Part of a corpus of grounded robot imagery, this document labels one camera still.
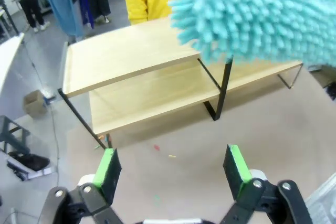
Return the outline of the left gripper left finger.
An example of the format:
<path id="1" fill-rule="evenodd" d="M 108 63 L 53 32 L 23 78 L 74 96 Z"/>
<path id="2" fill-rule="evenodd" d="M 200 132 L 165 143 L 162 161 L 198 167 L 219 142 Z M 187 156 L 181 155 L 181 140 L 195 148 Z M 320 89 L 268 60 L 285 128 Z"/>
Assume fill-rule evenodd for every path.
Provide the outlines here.
<path id="1" fill-rule="evenodd" d="M 107 148 L 92 182 L 78 185 L 72 191 L 65 187 L 52 188 L 41 211 L 42 223 L 80 223 L 92 217 L 95 223 L 122 223 L 111 208 L 121 164 L 116 149 Z"/>

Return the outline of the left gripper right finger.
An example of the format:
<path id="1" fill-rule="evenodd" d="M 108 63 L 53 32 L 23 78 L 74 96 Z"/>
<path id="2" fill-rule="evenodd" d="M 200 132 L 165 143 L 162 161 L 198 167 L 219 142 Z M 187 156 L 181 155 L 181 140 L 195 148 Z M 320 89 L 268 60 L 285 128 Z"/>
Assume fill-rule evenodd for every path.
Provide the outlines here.
<path id="1" fill-rule="evenodd" d="M 271 223 L 312 223 L 297 184 L 281 180 L 273 185 L 254 177 L 238 145 L 227 145 L 223 162 L 234 203 L 221 223 L 249 223 L 254 212 L 264 212 Z"/>

